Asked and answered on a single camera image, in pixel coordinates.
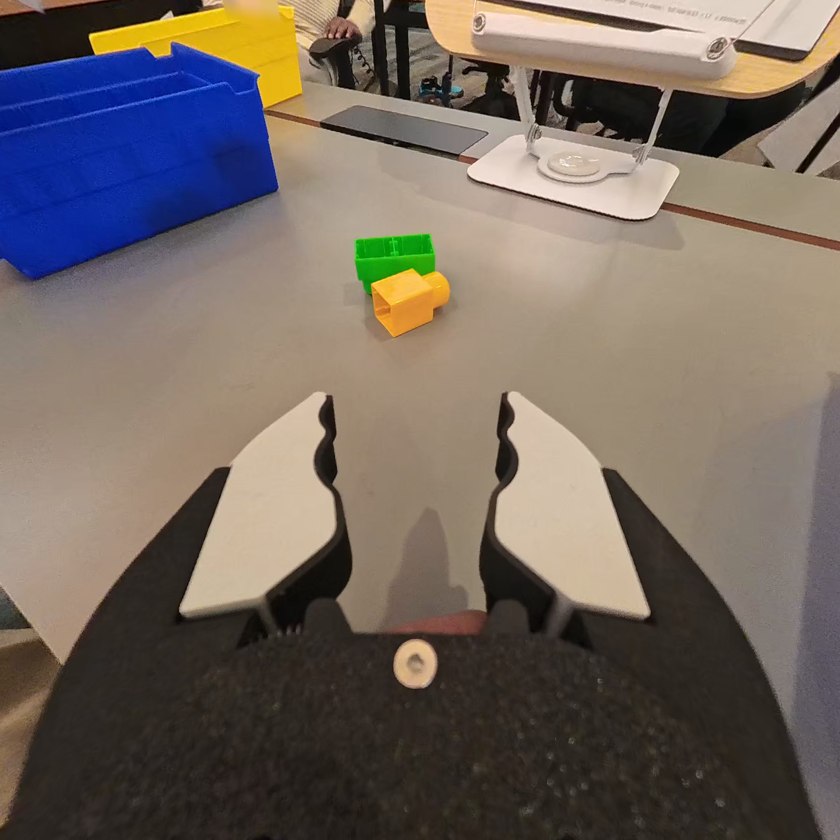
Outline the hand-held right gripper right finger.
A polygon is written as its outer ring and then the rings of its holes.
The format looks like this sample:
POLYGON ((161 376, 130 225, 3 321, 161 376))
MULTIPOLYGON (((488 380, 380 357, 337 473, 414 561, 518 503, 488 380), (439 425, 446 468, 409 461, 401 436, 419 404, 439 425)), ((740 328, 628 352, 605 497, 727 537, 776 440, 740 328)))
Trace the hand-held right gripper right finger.
POLYGON ((497 484, 479 547, 486 611, 517 602, 528 622, 577 612, 644 622, 642 582, 601 462, 519 392, 497 419, 497 484))

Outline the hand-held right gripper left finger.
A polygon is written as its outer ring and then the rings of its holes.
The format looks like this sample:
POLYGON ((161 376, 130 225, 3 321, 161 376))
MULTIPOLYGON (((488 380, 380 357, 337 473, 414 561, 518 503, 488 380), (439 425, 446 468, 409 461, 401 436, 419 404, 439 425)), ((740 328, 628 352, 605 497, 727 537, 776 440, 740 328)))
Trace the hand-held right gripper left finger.
POLYGON ((350 580, 333 398, 314 392, 232 461, 179 606, 185 620, 255 612, 303 622, 350 580))

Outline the yellow toy building block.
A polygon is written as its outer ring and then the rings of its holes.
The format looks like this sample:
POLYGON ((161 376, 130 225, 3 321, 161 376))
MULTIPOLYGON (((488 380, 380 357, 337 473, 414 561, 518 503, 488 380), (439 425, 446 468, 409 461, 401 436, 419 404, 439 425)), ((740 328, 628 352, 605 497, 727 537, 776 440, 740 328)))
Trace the yellow toy building block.
POLYGON ((431 322, 449 295, 448 280, 435 270, 405 269, 371 284, 374 316, 393 338, 431 322))

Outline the green toy building block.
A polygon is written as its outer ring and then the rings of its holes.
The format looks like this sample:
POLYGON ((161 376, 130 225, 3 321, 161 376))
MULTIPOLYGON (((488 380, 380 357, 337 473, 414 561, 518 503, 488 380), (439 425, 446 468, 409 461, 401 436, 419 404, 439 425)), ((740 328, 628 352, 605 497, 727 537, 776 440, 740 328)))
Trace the green toy building block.
POLYGON ((353 244, 354 265, 364 292, 370 296, 376 281, 405 270, 421 276, 436 270, 436 254, 430 234, 357 238, 353 244))

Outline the blue plastic bin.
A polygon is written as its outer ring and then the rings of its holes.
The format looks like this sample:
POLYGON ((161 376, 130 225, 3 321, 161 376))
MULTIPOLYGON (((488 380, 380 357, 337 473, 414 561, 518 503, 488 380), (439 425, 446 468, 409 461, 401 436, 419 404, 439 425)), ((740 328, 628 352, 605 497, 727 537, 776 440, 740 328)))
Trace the blue plastic bin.
POLYGON ((274 193, 258 78, 178 44, 3 70, 2 259, 37 280, 274 193))

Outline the white book stand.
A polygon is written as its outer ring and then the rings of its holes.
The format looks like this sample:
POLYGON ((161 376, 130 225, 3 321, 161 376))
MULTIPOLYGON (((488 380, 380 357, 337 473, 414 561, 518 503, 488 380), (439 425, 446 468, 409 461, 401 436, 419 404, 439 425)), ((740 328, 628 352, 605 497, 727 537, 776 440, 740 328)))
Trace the white book stand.
MULTIPOLYGON (((611 69, 688 81, 722 79, 737 58, 734 39, 726 29, 646 32, 543 24, 535 18, 481 10, 474 12, 471 35, 478 46, 497 51, 510 48, 523 59, 594 59, 611 69)), ((525 67, 513 66, 511 77, 522 136, 511 136, 472 164, 467 171, 471 181, 620 220, 644 221, 657 214, 679 175, 673 164, 647 162, 672 87, 662 89, 646 142, 631 152, 620 152, 544 139, 530 107, 525 67)))

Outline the black flat panel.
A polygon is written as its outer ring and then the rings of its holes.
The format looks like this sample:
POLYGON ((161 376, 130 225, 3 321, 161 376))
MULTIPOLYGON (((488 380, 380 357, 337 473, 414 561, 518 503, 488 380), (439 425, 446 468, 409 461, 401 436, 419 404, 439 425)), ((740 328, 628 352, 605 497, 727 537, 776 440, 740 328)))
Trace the black flat panel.
POLYGON ((361 105, 330 115, 320 121, 320 127, 365 140, 455 158, 487 136, 487 131, 479 129, 361 105))

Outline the white angled panel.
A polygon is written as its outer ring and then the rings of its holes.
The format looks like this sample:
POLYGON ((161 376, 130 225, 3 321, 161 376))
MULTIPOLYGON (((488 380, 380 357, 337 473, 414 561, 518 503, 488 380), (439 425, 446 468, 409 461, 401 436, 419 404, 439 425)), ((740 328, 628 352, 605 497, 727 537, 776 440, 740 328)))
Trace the white angled panel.
POLYGON ((838 179, 839 80, 810 99, 759 142, 774 169, 838 179))

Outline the yellow plastic bin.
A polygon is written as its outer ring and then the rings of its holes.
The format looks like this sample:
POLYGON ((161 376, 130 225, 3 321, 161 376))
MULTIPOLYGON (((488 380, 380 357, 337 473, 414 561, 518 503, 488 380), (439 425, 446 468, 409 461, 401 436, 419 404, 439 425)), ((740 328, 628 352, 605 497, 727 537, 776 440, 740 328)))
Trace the yellow plastic bin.
POLYGON ((144 47, 162 57, 173 44, 197 49, 254 71, 269 108, 302 93, 294 10, 274 3, 270 11, 218 7, 91 33, 89 41, 98 56, 144 47))

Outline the printed instruction sheet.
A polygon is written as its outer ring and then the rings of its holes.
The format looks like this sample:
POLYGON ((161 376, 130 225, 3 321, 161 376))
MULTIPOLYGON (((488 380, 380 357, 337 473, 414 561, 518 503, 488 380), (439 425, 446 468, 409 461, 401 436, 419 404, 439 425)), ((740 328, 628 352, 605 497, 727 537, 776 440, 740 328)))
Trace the printed instruction sheet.
POLYGON ((726 36, 740 51, 803 60, 838 11, 838 1, 545 1, 539 7, 594 18, 726 36))

